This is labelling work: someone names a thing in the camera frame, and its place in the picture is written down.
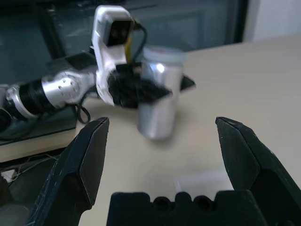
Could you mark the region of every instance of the camera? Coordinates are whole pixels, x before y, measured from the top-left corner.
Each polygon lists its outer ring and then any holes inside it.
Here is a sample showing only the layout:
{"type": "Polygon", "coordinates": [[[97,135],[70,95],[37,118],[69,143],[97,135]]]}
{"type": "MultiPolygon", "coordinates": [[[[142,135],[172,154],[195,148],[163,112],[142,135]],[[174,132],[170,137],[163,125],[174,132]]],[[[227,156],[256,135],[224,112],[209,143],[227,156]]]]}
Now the camera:
{"type": "Polygon", "coordinates": [[[107,47],[126,43],[134,28],[134,21],[123,7],[109,6],[96,10],[94,31],[107,47]]]}

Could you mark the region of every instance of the black cable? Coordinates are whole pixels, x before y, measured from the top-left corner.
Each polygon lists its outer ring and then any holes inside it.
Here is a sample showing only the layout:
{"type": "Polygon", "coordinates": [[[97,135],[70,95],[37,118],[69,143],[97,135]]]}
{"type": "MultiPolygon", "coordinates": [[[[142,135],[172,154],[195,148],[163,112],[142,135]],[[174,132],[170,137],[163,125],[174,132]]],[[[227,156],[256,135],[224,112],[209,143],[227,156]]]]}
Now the black cable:
{"type": "Polygon", "coordinates": [[[89,113],[89,111],[85,108],[85,107],[83,107],[83,103],[84,103],[84,101],[85,101],[85,99],[86,99],[86,96],[87,96],[87,94],[88,93],[91,93],[92,91],[95,91],[95,87],[94,86],[92,86],[90,89],[88,89],[88,91],[84,94],[84,96],[82,97],[82,99],[79,101],[79,103],[76,105],[76,107],[77,107],[77,110],[76,110],[76,112],[75,112],[75,115],[76,115],[76,118],[77,118],[77,120],[80,122],[80,123],[82,123],[82,124],[87,124],[87,123],[89,123],[90,121],[91,121],[91,115],[90,115],[90,113],[89,113]],[[82,119],[82,117],[81,117],[81,115],[80,115],[80,111],[83,111],[83,113],[85,113],[85,115],[87,116],[87,120],[86,121],[84,121],[83,119],[82,119]]]}
{"type": "Polygon", "coordinates": [[[138,50],[136,51],[136,53],[134,54],[133,56],[133,59],[132,59],[132,64],[134,64],[138,58],[138,56],[140,55],[140,53],[142,52],[143,50],[143,47],[145,46],[146,44],[146,41],[147,41],[147,31],[145,29],[145,27],[143,27],[140,23],[136,22],[135,23],[135,30],[142,30],[143,31],[143,39],[142,39],[142,42],[140,44],[140,46],[138,47],[138,50]]]}

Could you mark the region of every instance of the camera lens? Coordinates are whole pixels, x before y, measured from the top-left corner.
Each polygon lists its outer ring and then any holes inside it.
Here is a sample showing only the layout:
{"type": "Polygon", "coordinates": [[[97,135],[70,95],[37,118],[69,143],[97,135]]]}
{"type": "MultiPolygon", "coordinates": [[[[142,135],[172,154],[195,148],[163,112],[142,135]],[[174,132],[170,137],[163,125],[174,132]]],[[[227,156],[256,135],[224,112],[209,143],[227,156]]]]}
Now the camera lens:
{"type": "Polygon", "coordinates": [[[111,24],[108,47],[123,45],[126,43],[129,33],[133,27],[132,20],[119,20],[111,24]]]}

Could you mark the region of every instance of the screw hole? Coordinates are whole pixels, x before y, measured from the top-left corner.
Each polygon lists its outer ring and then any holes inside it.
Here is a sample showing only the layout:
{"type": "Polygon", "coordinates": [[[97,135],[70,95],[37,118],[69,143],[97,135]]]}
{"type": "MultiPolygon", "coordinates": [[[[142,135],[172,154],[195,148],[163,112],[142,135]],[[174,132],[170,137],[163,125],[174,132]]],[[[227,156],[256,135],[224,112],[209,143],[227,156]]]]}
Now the screw hole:
{"type": "Polygon", "coordinates": [[[212,211],[213,204],[212,201],[206,196],[198,196],[194,199],[194,202],[197,204],[198,208],[201,211],[212,211]]]}
{"type": "Polygon", "coordinates": [[[166,212],[171,209],[171,202],[166,197],[158,197],[154,200],[153,205],[155,209],[160,212],[166,212]]]}

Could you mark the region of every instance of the cable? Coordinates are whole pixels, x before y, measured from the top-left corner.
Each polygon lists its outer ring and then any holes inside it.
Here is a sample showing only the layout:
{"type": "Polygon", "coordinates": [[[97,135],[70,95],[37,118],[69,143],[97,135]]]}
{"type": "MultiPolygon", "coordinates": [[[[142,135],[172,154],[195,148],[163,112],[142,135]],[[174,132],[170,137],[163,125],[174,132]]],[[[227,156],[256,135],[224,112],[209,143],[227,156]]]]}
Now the cable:
{"type": "Polygon", "coordinates": [[[51,155],[49,155],[49,154],[38,154],[38,155],[34,155],[34,156],[29,157],[25,162],[23,162],[22,164],[19,165],[17,174],[15,175],[15,178],[12,179],[12,181],[17,180],[18,177],[19,177],[22,173],[25,173],[25,172],[27,172],[28,170],[32,169],[33,167],[39,165],[40,163],[45,162],[45,161],[48,161],[48,160],[50,160],[50,159],[57,160],[57,158],[55,158],[55,157],[53,157],[53,156],[51,156],[51,155]],[[25,169],[25,170],[23,170],[23,171],[21,172],[22,166],[25,165],[26,163],[28,163],[28,162],[30,161],[30,159],[32,159],[32,158],[34,158],[34,157],[44,156],[44,155],[48,156],[49,158],[43,159],[43,160],[37,162],[36,164],[34,164],[34,165],[28,167],[27,169],[25,169]]]}
{"type": "Polygon", "coordinates": [[[138,58],[138,56],[140,55],[140,53],[142,52],[142,50],[143,50],[143,47],[145,46],[145,44],[146,44],[146,41],[147,41],[147,36],[148,36],[148,34],[147,34],[147,31],[146,31],[146,29],[145,29],[145,27],[143,27],[140,23],[138,23],[138,22],[136,22],[135,23],[135,30],[142,30],[143,31],[143,34],[144,34],[144,36],[143,36],[143,39],[142,39],[142,42],[141,42],[141,44],[140,44],[140,46],[138,47],[138,49],[137,49],[137,51],[136,51],[136,53],[134,54],[134,56],[133,56],[133,59],[132,59],[132,64],[134,64],[135,62],[136,62],[136,60],[137,60],[137,58],[138,58]]]}
{"type": "Polygon", "coordinates": [[[79,101],[79,103],[76,105],[77,107],[77,110],[75,111],[75,115],[76,115],[76,118],[77,120],[82,123],[82,124],[87,124],[91,121],[91,115],[89,113],[89,111],[83,107],[83,103],[86,99],[86,96],[88,93],[91,93],[92,91],[95,91],[96,87],[92,86],[90,89],[88,89],[88,91],[84,94],[84,96],[82,97],[82,99],[79,101]],[[83,113],[85,113],[85,115],[87,116],[87,120],[84,121],[80,115],[80,111],[83,111],[83,113]]]}

